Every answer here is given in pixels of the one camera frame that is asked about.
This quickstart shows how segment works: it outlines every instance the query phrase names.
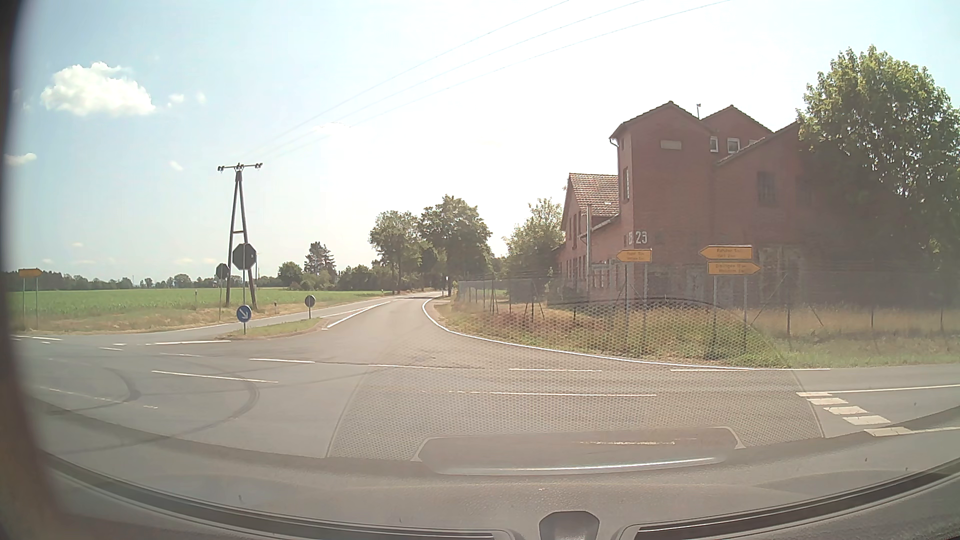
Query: wooden utility pole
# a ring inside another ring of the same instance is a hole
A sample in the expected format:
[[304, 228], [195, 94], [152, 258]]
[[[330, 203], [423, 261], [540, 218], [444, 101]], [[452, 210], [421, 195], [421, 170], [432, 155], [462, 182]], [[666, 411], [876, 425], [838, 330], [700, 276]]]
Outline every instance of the wooden utility pole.
[[[234, 171], [236, 171], [236, 174], [233, 177], [233, 206], [230, 209], [230, 239], [229, 239], [229, 245], [227, 248], [227, 267], [228, 268], [230, 268], [230, 266], [232, 265], [231, 259], [233, 256], [233, 236], [235, 234], [242, 233], [244, 246], [250, 246], [250, 238], [248, 237], [248, 234], [247, 234], [247, 212], [244, 207], [244, 201], [243, 201], [243, 170], [245, 167], [253, 167], [254, 169], [258, 169], [262, 166], [263, 166], [263, 163], [253, 163], [250, 165], [246, 165], [244, 163], [237, 163], [236, 165], [220, 165], [217, 167], [217, 170], [220, 172], [223, 172], [224, 169], [233, 169]], [[236, 225], [238, 195], [240, 197], [240, 223], [243, 226], [243, 229], [240, 231], [236, 231], [234, 229]], [[247, 282], [250, 284], [250, 301], [253, 309], [256, 309], [256, 291], [253, 285], [252, 265], [250, 268], [247, 268], [246, 271], [247, 271]], [[243, 281], [243, 272], [244, 270], [240, 269], [241, 283]], [[229, 274], [232, 274], [232, 272], [228, 272], [228, 275], [227, 275], [227, 300], [225, 302], [227, 306], [230, 305], [231, 278]]]

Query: road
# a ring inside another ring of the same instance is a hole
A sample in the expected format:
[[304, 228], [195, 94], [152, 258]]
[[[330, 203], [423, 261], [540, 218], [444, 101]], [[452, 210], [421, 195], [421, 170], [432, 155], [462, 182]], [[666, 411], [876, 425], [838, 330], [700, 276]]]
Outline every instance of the road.
[[187, 488], [159, 470], [201, 467], [185, 457], [194, 452], [204, 467], [226, 466], [215, 455], [249, 471], [305, 458], [411, 463], [436, 437], [592, 432], [596, 444], [614, 445], [597, 432], [638, 429], [650, 438], [656, 429], [723, 428], [738, 447], [765, 447], [882, 430], [960, 405], [960, 365], [746, 370], [574, 355], [447, 331], [431, 316], [442, 301], [415, 294], [317, 309], [323, 330], [275, 339], [213, 339], [235, 324], [14, 338], [45, 450], [202, 493], [223, 490], [195, 480]]

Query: gabled roof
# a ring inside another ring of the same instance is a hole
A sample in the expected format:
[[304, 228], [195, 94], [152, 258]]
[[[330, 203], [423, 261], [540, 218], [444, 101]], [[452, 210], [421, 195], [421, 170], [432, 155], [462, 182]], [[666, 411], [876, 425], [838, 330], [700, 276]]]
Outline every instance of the gabled roof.
[[739, 152], [735, 152], [735, 153], [733, 153], [733, 154], [730, 154], [729, 156], [726, 156], [726, 157], [723, 158], [722, 160], [717, 161], [717, 162], [716, 162], [716, 165], [717, 165], [718, 167], [719, 167], [720, 165], [725, 165], [725, 164], [729, 163], [731, 160], [735, 160], [736, 158], [738, 158], [738, 157], [740, 157], [740, 156], [743, 156], [744, 154], [748, 154], [748, 153], [750, 153], [750, 152], [753, 152], [754, 150], [756, 150], [757, 147], [763, 146], [763, 145], [766, 144], [767, 142], [770, 142], [772, 139], [777, 138], [777, 137], [780, 136], [780, 135], [787, 134], [787, 133], [791, 133], [791, 132], [793, 132], [794, 130], [796, 130], [799, 126], [800, 126], [800, 123], [799, 123], [799, 122], [793, 121], [793, 122], [787, 124], [786, 126], [783, 126], [782, 128], [778, 129], [776, 132], [774, 132], [774, 133], [772, 133], [772, 134], [770, 134], [770, 135], [762, 138], [761, 140], [758, 140], [758, 141], [755, 142], [754, 144], [751, 144], [751, 145], [749, 145], [749, 146], [743, 147]]
[[567, 180], [573, 189], [577, 206], [596, 216], [613, 216], [620, 213], [619, 177], [615, 174], [570, 173]]
[[664, 103], [663, 105], [661, 105], [661, 106], [659, 106], [659, 107], [657, 107], [657, 108], [655, 108], [655, 109], [650, 109], [650, 110], [648, 110], [647, 112], [645, 112], [644, 114], [641, 114], [640, 116], [634, 116], [634, 117], [631, 118], [630, 120], [627, 120], [627, 121], [625, 121], [625, 122], [621, 122], [620, 125], [617, 126], [615, 130], [613, 130], [613, 133], [610, 135], [610, 138], [616, 137], [616, 135], [619, 134], [620, 131], [623, 130], [623, 128], [627, 127], [627, 125], [633, 124], [634, 122], [637, 122], [637, 120], [643, 118], [643, 117], [646, 116], [647, 114], [652, 114], [652, 113], [657, 112], [657, 111], [659, 111], [659, 110], [667, 110], [667, 109], [678, 110], [678, 111], [682, 112], [682, 113], [683, 113], [686, 117], [688, 117], [691, 121], [695, 122], [698, 126], [700, 126], [701, 128], [703, 128], [704, 131], [707, 131], [707, 132], [711, 132], [711, 133], [712, 133], [712, 130], [710, 129], [710, 127], [707, 126], [706, 124], [704, 124], [703, 122], [701, 122], [700, 119], [697, 118], [696, 116], [694, 116], [693, 114], [690, 114], [690, 111], [689, 111], [689, 110], [686, 110], [686, 109], [684, 109], [683, 107], [680, 107], [679, 105], [677, 105], [677, 104], [674, 103], [673, 101], [668, 101], [668, 102]]
[[751, 122], [757, 124], [759, 127], [761, 127], [761, 128], [763, 128], [764, 130], [766, 130], [767, 133], [772, 133], [772, 132], [773, 132], [770, 128], [768, 128], [768, 127], [764, 126], [763, 124], [757, 122], [756, 119], [754, 119], [750, 114], [747, 114], [747, 113], [744, 112], [743, 110], [740, 110], [740, 109], [734, 107], [733, 105], [728, 105], [728, 106], [724, 107], [723, 109], [718, 110], [718, 111], [715, 112], [714, 114], [710, 114], [710, 115], [708, 115], [708, 116], [704, 116], [703, 120], [701, 120], [701, 121], [703, 121], [703, 122], [705, 122], [705, 123], [707, 123], [707, 124], [709, 125], [709, 120], [710, 120], [710, 118], [711, 118], [712, 116], [716, 116], [717, 114], [719, 114], [719, 113], [721, 113], [721, 112], [723, 112], [723, 111], [725, 111], [725, 110], [731, 110], [731, 109], [736, 110], [737, 112], [739, 112], [740, 114], [742, 114], [743, 116], [745, 116], [747, 119], [749, 119]]

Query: grass verge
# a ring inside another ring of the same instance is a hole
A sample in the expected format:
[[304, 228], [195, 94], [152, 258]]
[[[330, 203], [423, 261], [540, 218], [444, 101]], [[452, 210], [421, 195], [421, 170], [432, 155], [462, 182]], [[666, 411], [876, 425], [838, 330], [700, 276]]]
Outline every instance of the grass verge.
[[223, 335], [218, 335], [218, 339], [256, 339], [264, 337], [286, 337], [289, 335], [297, 335], [301, 333], [307, 333], [313, 331], [317, 328], [317, 325], [321, 324], [323, 319], [321, 317], [314, 317], [312, 319], [302, 319], [299, 321], [292, 321], [289, 323], [279, 323], [275, 325], [268, 325], [265, 327], [253, 327], [247, 328], [247, 333], [244, 333], [243, 330], [232, 331], [230, 333], [225, 333]]

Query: green field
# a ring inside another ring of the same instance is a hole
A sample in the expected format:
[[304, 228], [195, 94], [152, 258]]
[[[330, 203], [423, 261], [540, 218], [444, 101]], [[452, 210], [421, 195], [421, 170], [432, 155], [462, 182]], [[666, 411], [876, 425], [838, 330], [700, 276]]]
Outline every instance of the green field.
[[[312, 294], [316, 307], [333, 306], [383, 296], [381, 291], [292, 291], [280, 288], [257, 289], [259, 312], [253, 318], [306, 311], [303, 299]], [[13, 327], [40, 331], [158, 331], [235, 321], [235, 310], [243, 304], [244, 291], [230, 291], [231, 307], [218, 308], [220, 290], [127, 289], [90, 291], [40, 291], [39, 313], [35, 293], [9, 293]], [[26, 300], [26, 318], [23, 314]], [[250, 291], [247, 291], [250, 302]]]

